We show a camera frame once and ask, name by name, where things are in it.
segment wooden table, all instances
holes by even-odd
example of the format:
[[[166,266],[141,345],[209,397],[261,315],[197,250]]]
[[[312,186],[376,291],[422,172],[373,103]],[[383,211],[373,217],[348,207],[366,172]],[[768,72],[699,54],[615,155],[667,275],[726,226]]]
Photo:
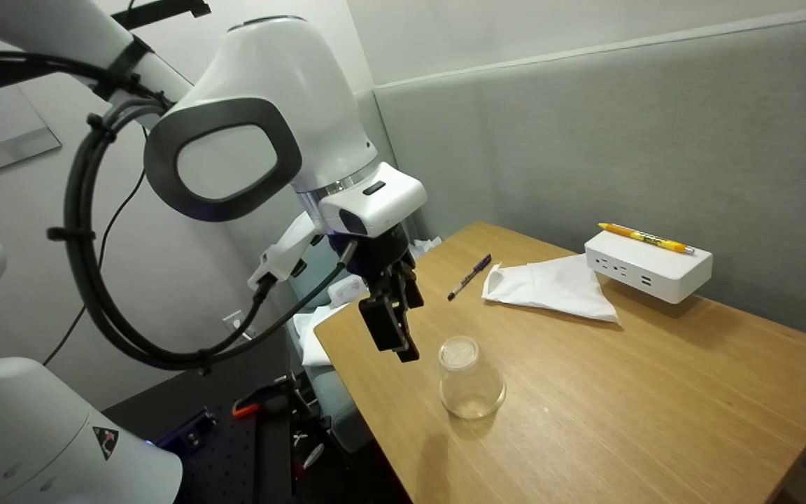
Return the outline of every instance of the wooden table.
[[[618,282],[618,324],[482,303],[492,253],[568,256],[473,225],[419,260],[417,365],[376,345],[356,309],[317,327],[411,501],[768,501],[806,450],[806,334],[692,298],[673,309]],[[450,420],[436,348],[475,336],[506,382],[492,420]]]

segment gray wall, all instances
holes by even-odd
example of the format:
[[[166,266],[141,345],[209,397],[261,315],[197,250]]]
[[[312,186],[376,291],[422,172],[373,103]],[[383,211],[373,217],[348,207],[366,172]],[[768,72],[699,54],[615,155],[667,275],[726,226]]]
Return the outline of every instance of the gray wall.
[[[710,250],[709,298],[806,331],[806,23],[377,88],[422,233],[583,250],[625,222]]]

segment white wall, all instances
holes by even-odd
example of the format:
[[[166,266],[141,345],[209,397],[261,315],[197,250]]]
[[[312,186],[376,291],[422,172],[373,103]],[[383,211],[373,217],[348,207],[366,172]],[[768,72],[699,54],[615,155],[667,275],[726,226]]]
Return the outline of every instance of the white wall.
[[[100,2],[109,11],[127,5],[127,0]],[[358,93],[373,88],[344,0],[212,0],[209,5],[209,16],[177,16],[142,28],[141,36],[193,79],[204,70],[230,25],[292,11],[307,16],[327,36]],[[85,119],[86,113],[100,113],[103,103],[67,77],[22,84],[22,93],[64,148],[0,172],[0,240],[9,253],[9,273],[0,282],[0,355],[44,358],[82,306],[64,247],[51,245],[44,231],[61,222],[61,191],[72,152],[86,134]],[[121,134],[109,152],[99,196],[103,218],[137,179],[141,155],[142,134],[137,130]],[[163,345],[193,350],[228,334],[222,317],[247,306],[243,280],[251,273],[251,259],[277,239],[298,211],[298,200],[286,191],[240,222],[197,225],[142,187],[113,233],[106,280],[142,334]],[[289,294],[265,309],[265,319],[286,306]],[[78,324],[53,369],[96,407],[109,407],[167,379],[167,373],[130,362],[103,341],[91,319]]]
[[[806,8],[806,0],[349,0],[377,84]]]

